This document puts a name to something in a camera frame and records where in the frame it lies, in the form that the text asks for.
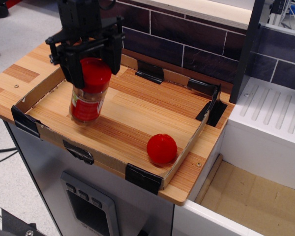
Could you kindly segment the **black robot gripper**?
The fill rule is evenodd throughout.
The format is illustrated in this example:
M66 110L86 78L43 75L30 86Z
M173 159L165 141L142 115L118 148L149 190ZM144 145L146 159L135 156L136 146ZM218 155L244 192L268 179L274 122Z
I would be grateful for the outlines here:
M67 81L78 89L85 87L78 52L98 49L112 74L120 70L123 17L101 17L101 11L111 10L115 4L115 0L57 1L62 29L45 42L50 46L51 63L60 63Z

